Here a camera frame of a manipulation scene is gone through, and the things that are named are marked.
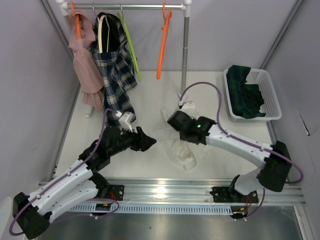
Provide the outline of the white pleated skirt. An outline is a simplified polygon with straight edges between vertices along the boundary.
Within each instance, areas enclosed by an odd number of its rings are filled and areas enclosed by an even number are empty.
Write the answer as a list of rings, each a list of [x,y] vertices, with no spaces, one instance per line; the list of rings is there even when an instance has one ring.
[[[195,168],[213,149],[208,145],[180,140],[179,133],[167,123],[154,130],[152,137],[160,141],[172,163],[185,171]]]

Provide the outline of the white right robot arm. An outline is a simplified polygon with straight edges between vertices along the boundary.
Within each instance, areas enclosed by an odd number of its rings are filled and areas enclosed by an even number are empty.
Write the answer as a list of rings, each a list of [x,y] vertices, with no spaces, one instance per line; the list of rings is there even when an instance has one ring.
[[[212,119],[204,116],[193,118],[180,110],[175,111],[167,123],[179,133],[182,141],[218,147],[256,166],[255,170],[233,178],[228,187],[228,196],[232,201],[239,202],[262,188],[276,193],[283,190],[292,166],[281,157],[281,154],[288,153],[283,142],[269,145],[254,141],[234,132],[226,132]]]

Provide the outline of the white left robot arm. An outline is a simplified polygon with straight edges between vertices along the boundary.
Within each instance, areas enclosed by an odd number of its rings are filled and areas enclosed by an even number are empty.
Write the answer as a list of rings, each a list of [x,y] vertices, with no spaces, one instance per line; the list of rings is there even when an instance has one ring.
[[[10,235],[16,236],[13,227],[18,224],[21,234],[32,240],[44,233],[56,218],[84,201],[115,202],[110,184],[100,170],[110,163],[111,157],[127,149],[145,152],[156,142],[139,126],[134,131],[115,126],[102,129],[99,138],[64,173],[30,194],[20,192],[13,198]]]

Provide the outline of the orange plastic hanger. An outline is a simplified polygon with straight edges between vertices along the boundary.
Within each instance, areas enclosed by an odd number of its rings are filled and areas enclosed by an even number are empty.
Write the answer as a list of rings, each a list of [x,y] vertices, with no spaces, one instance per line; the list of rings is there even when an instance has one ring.
[[[167,38],[168,38],[168,33],[169,33],[170,21],[171,21],[171,17],[172,17],[171,10],[166,12],[166,2],[165,1],[162,4],[162,16],[163,16],[163,20],[164,20],[164,25],[161,28],[162,29],[162,37],[161,37],[159,59],[158,59],[157,71],[156,71],[156,79],[157,80],[159,80],[161,78],[161,74],[162,74],[162,67],[163,67],[163,61],[164,61],[164,57],[165,57]]]

